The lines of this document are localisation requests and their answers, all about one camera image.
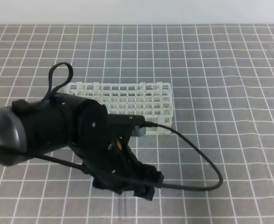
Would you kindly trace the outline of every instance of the screw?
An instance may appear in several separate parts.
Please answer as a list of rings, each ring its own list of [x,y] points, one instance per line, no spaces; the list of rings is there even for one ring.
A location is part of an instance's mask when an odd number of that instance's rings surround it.
[[[108,150],[111,150],[112,146],[113,146],[113,144],[111,143],[108,147]]]

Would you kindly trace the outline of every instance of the white background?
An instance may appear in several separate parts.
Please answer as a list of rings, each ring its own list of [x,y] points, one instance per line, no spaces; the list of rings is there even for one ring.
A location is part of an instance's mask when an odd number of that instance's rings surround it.
[[[0,23],[274,23],[274,0],[0,0]]]

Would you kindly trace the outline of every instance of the grid mat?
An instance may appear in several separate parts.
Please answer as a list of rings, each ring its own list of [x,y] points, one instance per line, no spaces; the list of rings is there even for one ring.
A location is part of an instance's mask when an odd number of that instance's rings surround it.
[[[41,99],[49,68],[73,82],[171,83],[173,127],[225,177],[211,192],[157,190],[152,202],[91,187],[76,170],[33,159],[0,166],[0,224],[274,224],[274,25],[0,26],[0,106]],[[67,71],[55,71],[54,84]],[[133,138],[142,162],[167,182],[213,184],[216,175],[176,135]],[[80,162],[67,148],[53,156]]]

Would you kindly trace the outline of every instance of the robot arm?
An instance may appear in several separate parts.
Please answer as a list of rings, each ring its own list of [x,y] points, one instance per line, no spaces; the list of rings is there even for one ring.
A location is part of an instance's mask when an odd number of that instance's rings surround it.
[[[69,76],[52,90],[53,72],[62,64],[68,67]],[[70,64],[58,63],[49,72],[49,89],[41,101],[28,103],[21,99],[11,107],[0,108],[1,165],[12,166],[33,157],[50,160],[44,155],[69,146],[83,161],[82,165],[69,166],[92,175],[94,187],[118,194],[133,190],[135,196],[152,200],[155,187],[211,190],[222,184],[217,167],[177,131],[146,122],[140,115],[108,114],[106,107],[95,100],[57,93],[72,76]],[[146,126],[164,127],[182,137],[212,165],[219,183],[210,187],[164,184],[162,173],[139,162],[128,146],[131,136],[145,134]],[[52,161],[67,165],[55,158]]]

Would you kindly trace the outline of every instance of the gray cutting mat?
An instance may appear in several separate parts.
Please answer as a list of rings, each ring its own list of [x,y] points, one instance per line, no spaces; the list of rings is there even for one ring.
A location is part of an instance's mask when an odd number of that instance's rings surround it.
[[[0,26],[0,106],[41,99],[57,62],[73,81],[169,82],[174,127],[221,169],[211,192],[157,190],[119,200],[76,170],[37,159],[0,166],[0,224],[274,224],[274,25]],[[61,83],[66,69],[57,69]],[[130,143],[168,182],[213,184],[215,173],[175,135]],[[69,149],[53,156],[79,162]]]

